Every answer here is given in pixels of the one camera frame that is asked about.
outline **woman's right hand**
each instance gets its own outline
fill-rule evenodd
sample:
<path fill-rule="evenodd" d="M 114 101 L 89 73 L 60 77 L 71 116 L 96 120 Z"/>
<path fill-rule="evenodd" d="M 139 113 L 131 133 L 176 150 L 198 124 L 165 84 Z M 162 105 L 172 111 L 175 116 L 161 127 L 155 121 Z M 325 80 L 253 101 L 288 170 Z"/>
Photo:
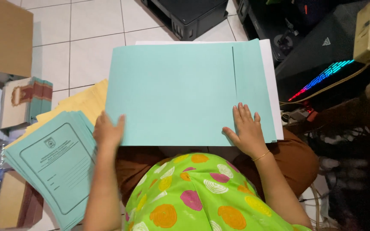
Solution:
<path fill-rule="evenodd" d="M 259 114 L 255 112 L 253 119 L 248 105 L 242 103 L 239 103 L 238 107 L 234 106 L 232 110 L 238 135 L 228 127 L 223 127 L 222 131 L 243 153 L 252 159 L 259 158 L 268 151 L 262 134 Z"/>

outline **bundle of folders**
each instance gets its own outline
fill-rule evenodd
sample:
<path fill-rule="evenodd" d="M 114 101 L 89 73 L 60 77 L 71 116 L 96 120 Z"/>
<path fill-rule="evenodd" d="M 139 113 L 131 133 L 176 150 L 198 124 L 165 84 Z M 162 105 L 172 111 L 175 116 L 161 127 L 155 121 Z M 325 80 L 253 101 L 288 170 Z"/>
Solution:
<path fill-rule="evenodd" d="M 84 217 L 96 155 L 92 132 L 107 87 L 103 80 L 60 101 L 4 150 L 8 164 L 44 197 L 61 230 Z"/>

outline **polka dot fabric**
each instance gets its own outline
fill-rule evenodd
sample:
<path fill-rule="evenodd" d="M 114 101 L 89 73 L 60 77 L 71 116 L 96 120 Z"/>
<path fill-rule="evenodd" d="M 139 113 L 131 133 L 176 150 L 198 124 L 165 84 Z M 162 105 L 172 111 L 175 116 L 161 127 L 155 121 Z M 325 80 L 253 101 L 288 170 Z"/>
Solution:
<path fill-rule="evenodd" d="M 154 165 L 132 192 L 125 230 L 284 230 L 290 225 L 267 206 L 231 163 L 206 153 Z"/>

